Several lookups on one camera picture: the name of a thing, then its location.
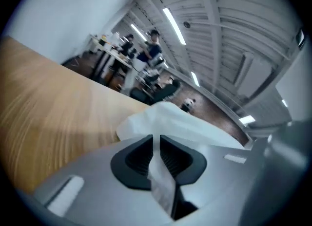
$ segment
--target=office chair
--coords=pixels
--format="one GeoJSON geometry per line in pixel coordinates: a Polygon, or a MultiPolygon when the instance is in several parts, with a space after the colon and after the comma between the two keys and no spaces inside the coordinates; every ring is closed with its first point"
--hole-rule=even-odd
{"type": "Polygon", "coordinates": [[[130,92],[130,97],[147,105],[153,105],[172,95],[179,87],[180,82],[174,80],[172,84],[166,85],[163,89],[157,90],[153,94],[150,94],[145,90],[140,90],[139,88],[133,88],[130,92]]]}

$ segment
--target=ceiling light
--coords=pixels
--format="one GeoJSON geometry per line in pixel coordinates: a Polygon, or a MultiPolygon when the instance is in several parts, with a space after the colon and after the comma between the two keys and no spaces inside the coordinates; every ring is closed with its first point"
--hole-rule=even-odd
{"type": "Polygon", "coordinates": [[[248,115],[246,117],[240,118],[239,121],[244,125],[247,125],[249,123],[255,122],[255,119],[251,115],[248,115]]]}
{"type": "Polygon", "coordinates": [[[142,33],[133,24],[131,24],[131,27],[142,37],[144,41],[147,41],[144,35],[142,35],[142,33]]]}
{"type": "Polygon", "coordinates": [[[193,76],[193,79],[194,79],[195,84],[196,84],[197,86],[199,86],[199,82],[198,82],[198,80],[197,80],[196,75],[195,75],[193,72],[191,72],[191,73],[192,73],[192,76],[193,76]]]}
{"type": "Polygon", "coordinates": [[[166,14],[167,18],[169,19],[169,22],[173,26],[173,28],[174,28],[174,30],[176,32],[176,35],[179,38],[180,42],[183,45],[186,45],[185,40],[183,38],[183,35],[182,35],[181,31],[179,30],[179,27],[177,26],[177,23],[176,23],[174,17],[172,16],[171,12],[169,11],[169,9],[165,8],[165,9],[163,9],[163,12],[166,14]]]}
{"type": "Polygon", "coordinates": [[[283,102],[285,107],[288,107],[288,105],[287,105],[287,103],[286,103],[286,101],[284,99],[282,99],[282,102],[283,102]]]}

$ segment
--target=ceiling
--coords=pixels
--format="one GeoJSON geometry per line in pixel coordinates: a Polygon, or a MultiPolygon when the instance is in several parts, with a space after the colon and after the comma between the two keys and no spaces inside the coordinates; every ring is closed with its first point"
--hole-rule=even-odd
{"type": "MultiPolygon", "coordinates": [[[[201,87],[234,110],[248,103],[234,86],[243,53],[269,62],[270,77],[275,77],[292,61],[294,37],[302,25],[288,0],[135,0],[117,29],[135,34],[131,23],[144,32],[159,30],[168,65],[187,77],[193,71],[201,87]],[[170,9],[186,45],[178,40],[163,8],[170,9]],[[190,28],[183,26],[185,21],[190,28]]],[[[289,115],[280,112],[281,117],[289,115]]]]}

